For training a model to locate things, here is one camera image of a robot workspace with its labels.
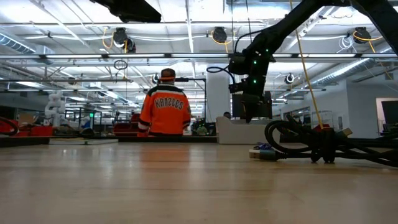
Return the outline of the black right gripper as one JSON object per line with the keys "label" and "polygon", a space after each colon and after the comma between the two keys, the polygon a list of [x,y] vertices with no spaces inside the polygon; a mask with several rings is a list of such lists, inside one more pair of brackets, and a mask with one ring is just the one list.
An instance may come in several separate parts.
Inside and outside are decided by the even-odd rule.
{"label": "black right gripper", "polygon": [[254,118],[272,118],[272,98],[260,85],[235,83],[231,85],[233,116],[249,123]]}

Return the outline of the clear plastic bin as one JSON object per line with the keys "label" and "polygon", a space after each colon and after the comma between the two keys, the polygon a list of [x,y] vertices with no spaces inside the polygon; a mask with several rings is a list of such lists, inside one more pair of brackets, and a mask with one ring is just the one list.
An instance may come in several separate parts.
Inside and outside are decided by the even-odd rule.
{"label": "clear plastic bin", "polygon": [[219,116],[216,119],[216,132],[219,144],[256,144],[266,142],[264,130],[269,119],[252,120],[228,119]]}

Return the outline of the red tool cart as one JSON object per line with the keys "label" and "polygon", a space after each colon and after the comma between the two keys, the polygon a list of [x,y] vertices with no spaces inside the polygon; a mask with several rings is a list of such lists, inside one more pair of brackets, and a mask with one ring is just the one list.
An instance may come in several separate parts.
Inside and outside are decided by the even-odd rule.
{"label": "red tool cart", "polygon": [[133,114],[130,119],[118,119],[113,124],[115,136],[137,136],[139,114]]}

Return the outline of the white robot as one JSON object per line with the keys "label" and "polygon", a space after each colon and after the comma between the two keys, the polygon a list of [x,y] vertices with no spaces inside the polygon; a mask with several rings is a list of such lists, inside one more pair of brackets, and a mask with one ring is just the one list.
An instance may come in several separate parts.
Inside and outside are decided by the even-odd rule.
{"label": "white robot", "polygon": [[62,96],[61,90],[49,94],[49,102],[44,110],[46,125],[51,124],[54,128],[60,126],[60,116],[65,114],[65,102],[62,101]]}

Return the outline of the red bins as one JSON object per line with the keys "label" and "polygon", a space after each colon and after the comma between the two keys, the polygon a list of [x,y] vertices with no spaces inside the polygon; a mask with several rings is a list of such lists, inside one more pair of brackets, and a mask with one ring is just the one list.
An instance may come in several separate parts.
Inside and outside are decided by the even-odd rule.
{"label": "red bins", "polygon": [[0,120],[0,134],[12,137],[49,137],[53,135],[53,127]]}

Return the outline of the black metal table frame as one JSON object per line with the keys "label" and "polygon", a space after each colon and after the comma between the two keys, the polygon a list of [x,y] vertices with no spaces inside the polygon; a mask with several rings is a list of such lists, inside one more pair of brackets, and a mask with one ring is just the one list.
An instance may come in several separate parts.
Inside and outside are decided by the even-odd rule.
{"label": "black metal table frame", "polygon": [[[72,143],[78,142],[81,143],[84,140],[116,140],[116,142],[178,142],[178,143],[217,143],[218,140],[216,137],[208,137],[208,136],[183,136],[183,137],[148,137],[148,138],[140,138],[133,136],[111,136],[111,137],[93,137],[93,138],[73,138],[74,136],[17,136],[17,137],[0,137],[0,148],[3,147],[16,147],[16,146],[34,146],[40,144],[49,144],[50,140],[61,140],[61,142]],[[388,141],[380,141],[380,140],[370,140],[370,139],[355,139],[351,138],[351,141],[361,144],[366,147],[385,147],[385,148],[393,148],[398,147],[398,140],[388,140]]]}

